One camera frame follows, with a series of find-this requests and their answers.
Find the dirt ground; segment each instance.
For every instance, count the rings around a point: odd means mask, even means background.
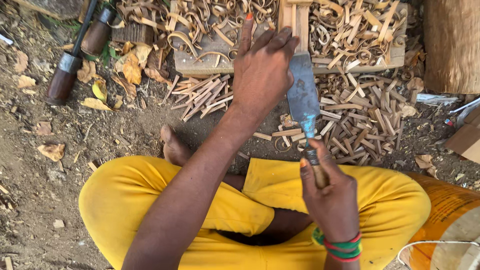
[[[46,61],[54,69],[61,54],[57,47],[71,42],[69,29],[50,32],[39,23],[35,12],[0,1],[0,33],[14,40],[12,46],[0,44],[0,185],[9,191],[9,194],[0,192],[0,198],[4,204],[12,206],[12,210],[0,209],[0,255],[10,256],[17,270],[109,269],[109,263],[90,238],[78,212],[78,195],[92,173],[87,164],[93,160],[101,164],[130,155],[163,157],[159,132],[166,123],[172,125],[192,149],[197,149],[223,112],[215,112],[203,119],[196,116],[184,123],[179,120],[181,110],[171,110],[170,104],[159,105],[166,94],[165,86],[146,77],[137,88],[138,98],[132,103],[135,105],[133,109],[128,109],[126,104],[119,112],[81,106],[80,100],[93,95],[91,84],[79,81],[66,106],[50,106],[43,96],[52,73],[36,68],[32,59]],[[27,94],[16,88],[21,74],[14,70],[16,52],[13,47],[29,57],[29,65],[22,74],[36,80],[37,85],[30,88],[34,93]],[[173,78],[176,73],[171,54],[167,61],[170,78]],[[112,70],[97,65],[97,73],[110,78]],[[123,88],[110,79],[107,88],[109,103],[115,100],[116,94],[124,95]],[[138,101],[141,98],[146,102],[146,109],[141,109]],[[416,165],[414,155],[430,154],[440,179],[464,187],[473,186],[473,182],[480,178],[480,165],[460,161],[459,156],[445,149],[442,143],[434,144],[455,132],[455,128],[444,121],[455,120],[447,112],[460,104],[440,108],[417,104],[420,114],[405,119],[401,149],[387,154],[381,167],[425,173]],[[277,131],[279,116],[287,112],[287,101],[281,101],[258,132],[270,134]],[[31,131],[39,121],[51,122],[54,135],[38,136],[24,131]],[[119,136],[131,146],[118,146],[115,139]],[[63,171],[58,163],[37,150],[45,143],[65,144],[65,155],[61,159]],[[300,158],[296,145],[281,153],[275,149],[273,141],[255,137],[249,139],[240,151],[255,158]],[[248,161],[240,156],[236,158],[236,165],[230,167],[233,173],[245,173],[247,169]],[[459,173],[465,176],[456,181]],[[55,220],[62,220],[65,226],[54,228]],[[391,270],[401,269],[398,263],[389,267]]]

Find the bracelet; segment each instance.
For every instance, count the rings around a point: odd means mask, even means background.
[[[315,228],[312,233],[314,242],[324,245],[330,256],[338,261],[352,262],[360,258],[362,252],[361,233],[359,232],[355,238],[343,243],[330,243],[325,239],[325,235],[319,228]],[[345,249],[354,249],[351,252],[345,252]]]

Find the orange fingernail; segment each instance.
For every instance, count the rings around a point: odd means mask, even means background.
[[[304,158],[300,159],[300,168],[307,166],[307,160]]]

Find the cardboard box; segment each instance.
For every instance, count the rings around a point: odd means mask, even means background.
[[[448,139],[445,147],[469,160],[480,163],[480,128],[471,124],[463,125]]]
[[[480,128],[480,106],[471,111],[464,120],[465,123]]]

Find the metal rod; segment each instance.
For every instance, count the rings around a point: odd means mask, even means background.
[[[77,57],[78,52],[80,51],[80,45],[82,44],[85,33],[87,32],[88,26],[90,25],[90,19],[92,19],[93,11],[95,11],[96,2],[97,0],[90,0],[84,23],[82,24],[80,31],[78,31],[77,40],[75,41],[75,45],[73,46],[72,56],[74,57]]]

